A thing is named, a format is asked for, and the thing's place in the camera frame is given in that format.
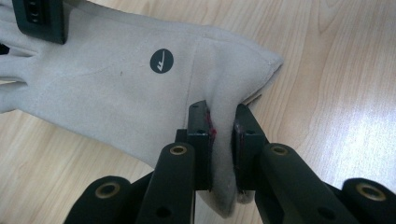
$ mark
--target fabric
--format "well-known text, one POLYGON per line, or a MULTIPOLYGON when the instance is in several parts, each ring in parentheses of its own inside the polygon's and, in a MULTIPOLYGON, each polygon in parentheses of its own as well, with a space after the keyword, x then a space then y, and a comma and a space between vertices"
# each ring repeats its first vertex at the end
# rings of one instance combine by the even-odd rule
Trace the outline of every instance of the fabric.
POLYGON ((282 64, 245 38, 65 0, 65 45, 23 35, 0 0, 0 112, 22 110, 125 151, 154 167, 206 100, 217 137, 206 202, 223 217, 237 195, 231 152, 236 107, 282 64))

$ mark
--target wooden table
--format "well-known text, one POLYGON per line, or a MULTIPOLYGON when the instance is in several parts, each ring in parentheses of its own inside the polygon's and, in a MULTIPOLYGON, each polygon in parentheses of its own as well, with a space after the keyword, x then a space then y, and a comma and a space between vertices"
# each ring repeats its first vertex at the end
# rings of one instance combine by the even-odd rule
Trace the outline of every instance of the wooden table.
MULTIPOLYGON (((214 25, 279 53, 285 63, 253 108, 269 140, 294 147, 337 188, 361 176, 396 191, 394 0, 95 2, 214 25)), ((95 179, 135 181, 151 171, 115 148, 21 111, 1 115, 0 124, 1 224, 62 223, 95 179)), ((229 219, 199 204, 197 223, 261 223, 254 203, 238 205, 229 219)))

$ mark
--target black logo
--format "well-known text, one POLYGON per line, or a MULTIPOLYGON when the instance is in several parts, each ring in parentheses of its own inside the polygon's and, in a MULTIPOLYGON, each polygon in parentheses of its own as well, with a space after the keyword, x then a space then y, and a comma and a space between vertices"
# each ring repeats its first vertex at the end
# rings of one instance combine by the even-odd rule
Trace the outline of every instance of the black logo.
POLYGON ((149 65, 159 74, 168 72, 173 66, 173 55, 168 49, 159 49, 151 57, 149 65))

